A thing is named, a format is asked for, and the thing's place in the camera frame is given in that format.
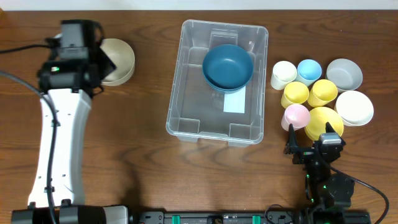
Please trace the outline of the pink cup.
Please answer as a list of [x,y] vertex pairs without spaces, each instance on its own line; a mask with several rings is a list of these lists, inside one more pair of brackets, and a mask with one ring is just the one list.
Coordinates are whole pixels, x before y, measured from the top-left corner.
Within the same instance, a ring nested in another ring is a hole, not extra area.
[[306,127],[309,122],[309,110],[304,105],[292,104],[285,109],[281,120],[281,126],[285,131],[288,131],[289,126],[292,124],[296,131]]

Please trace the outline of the cream large bowl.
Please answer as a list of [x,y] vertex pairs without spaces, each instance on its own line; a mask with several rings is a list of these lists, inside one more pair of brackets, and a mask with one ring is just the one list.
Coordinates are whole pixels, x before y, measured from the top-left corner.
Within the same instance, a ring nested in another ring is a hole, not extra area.
[[104,39],[101,49],[116,66],[116,69],[103,79],[102,84],[118,86],[126,83],[135,70],[136,57],[131,46],[120,39]]

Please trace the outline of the yellow cup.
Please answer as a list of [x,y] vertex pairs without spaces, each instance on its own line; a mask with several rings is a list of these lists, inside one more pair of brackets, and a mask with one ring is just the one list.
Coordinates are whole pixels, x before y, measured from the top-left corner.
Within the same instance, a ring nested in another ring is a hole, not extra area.
[[326,79],[316,81],[310,90],[308,104],[314,108],[325,106],[338,95],[336,85]]
[[303,104],[308,100],[309,89],[301,82],[291,82],[284,88],[281,105],[284,108],[292,104]]

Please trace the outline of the dark blue bowl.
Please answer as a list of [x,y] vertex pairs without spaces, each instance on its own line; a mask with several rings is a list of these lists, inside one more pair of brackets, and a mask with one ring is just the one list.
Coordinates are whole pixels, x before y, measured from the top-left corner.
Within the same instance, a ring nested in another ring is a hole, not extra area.
[[204,77],[212,89],[223,93],[235,93],[252,80],[252,76],[217,76],[216,80],[206,75]]
[[202,63],[203,76],[253,76],[254,62],[242,47],[223,44],[212,48]]

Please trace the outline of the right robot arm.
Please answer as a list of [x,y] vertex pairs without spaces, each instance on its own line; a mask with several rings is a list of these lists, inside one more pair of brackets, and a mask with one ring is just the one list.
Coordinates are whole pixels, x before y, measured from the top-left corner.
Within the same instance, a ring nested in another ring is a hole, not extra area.
[[293,155],[293,164],[304,165],[305,195],[312,201],[311,207],[292,213],[294,223],[344,222],[344,209],[351,206],[354,181],[331,172],[331,163],[340,158],[346,143],[330,123],[326,123],[325,131],[312,146],[300,147],[294,127],[289,125],[284,154]]

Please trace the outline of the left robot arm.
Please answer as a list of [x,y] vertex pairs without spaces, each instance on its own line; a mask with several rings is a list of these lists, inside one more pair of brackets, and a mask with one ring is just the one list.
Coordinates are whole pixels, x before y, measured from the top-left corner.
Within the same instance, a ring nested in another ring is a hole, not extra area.
[[1,75],[40,98],[42,134],[34,186],[25,210],[12,223],[129,223],[124,205],[85,205],[81,176],[83,139],[95,89],[116,69],[101,49],[104,31],[91,20],[64,20],[48,38],[51,54],[37,76],[38,88],[6,72]]

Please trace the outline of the clear plastic storage container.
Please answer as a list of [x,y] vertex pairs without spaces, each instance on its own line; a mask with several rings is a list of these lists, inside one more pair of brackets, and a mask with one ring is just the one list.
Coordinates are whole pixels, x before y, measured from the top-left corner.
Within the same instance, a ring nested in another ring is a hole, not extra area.
[[[268,30],[263,26],[187,20],[182,24],[166,130],[181,141],[226,141],[230,146],[258,144],[264,136]],[[202,63],[212,48],[232,44],[254,62],[246,87],[245,113],[223,111],[225,93],[212,89]]]

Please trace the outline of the yellow small bowl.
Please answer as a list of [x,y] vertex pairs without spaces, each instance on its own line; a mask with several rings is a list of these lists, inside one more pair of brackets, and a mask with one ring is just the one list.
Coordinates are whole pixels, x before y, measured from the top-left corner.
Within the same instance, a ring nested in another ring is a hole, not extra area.
[[326,133],[326,123],[329,122],[339,136],[343,135],[344,124],[341,116],[331,108],[317,107],[310,111],[310,122],[304,127],[306,135],[313,141]]

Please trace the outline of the white small bowl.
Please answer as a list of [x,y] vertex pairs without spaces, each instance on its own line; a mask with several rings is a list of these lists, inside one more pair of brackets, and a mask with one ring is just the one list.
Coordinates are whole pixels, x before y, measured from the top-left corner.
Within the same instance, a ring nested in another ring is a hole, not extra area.
[[337,98],[334,110],[340,115],[345,126],[364,126],[374,115],[371,100],[359,91],[343,92]]

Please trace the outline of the grey small bowl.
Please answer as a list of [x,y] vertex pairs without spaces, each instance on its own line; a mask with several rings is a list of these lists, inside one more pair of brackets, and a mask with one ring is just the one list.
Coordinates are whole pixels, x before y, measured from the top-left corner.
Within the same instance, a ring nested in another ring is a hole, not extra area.
[[327,66],[325,77],[336,85],[339,93],[356,90],[363,82],[360,67],[352,60],[345,58],[332,61]]

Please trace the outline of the light blue cup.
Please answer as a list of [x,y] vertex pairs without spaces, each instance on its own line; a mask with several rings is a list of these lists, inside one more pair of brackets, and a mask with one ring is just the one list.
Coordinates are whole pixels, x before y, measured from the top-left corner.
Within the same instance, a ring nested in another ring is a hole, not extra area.
[[306,86],[310,86],[317,81],[322,75],[321,65],[312,59],[302,60],[297,67],[296,82],[301,82]]

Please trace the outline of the white label sticker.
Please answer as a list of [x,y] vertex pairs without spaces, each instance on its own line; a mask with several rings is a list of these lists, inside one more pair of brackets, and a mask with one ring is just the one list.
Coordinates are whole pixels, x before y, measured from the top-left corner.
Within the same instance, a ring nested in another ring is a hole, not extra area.
[[245,113],[246,87],[224,95],[223,111],[225,113]]

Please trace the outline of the cream white cup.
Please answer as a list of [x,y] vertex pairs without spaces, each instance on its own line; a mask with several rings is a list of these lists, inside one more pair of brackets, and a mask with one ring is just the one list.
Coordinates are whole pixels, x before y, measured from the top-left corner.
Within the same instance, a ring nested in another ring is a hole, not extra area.
[[271,87],[275,90],[283,90],[297,77],[296,66],[289,61],[277,62],[272,69]]

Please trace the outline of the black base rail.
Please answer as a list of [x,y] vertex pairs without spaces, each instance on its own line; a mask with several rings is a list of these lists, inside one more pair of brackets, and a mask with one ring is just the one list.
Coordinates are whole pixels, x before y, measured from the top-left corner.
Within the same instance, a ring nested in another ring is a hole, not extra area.
[[262,213],[169,213],[143,212],[130,218],[135,224],[369,224],[366,212],[295,212],[269,210]]

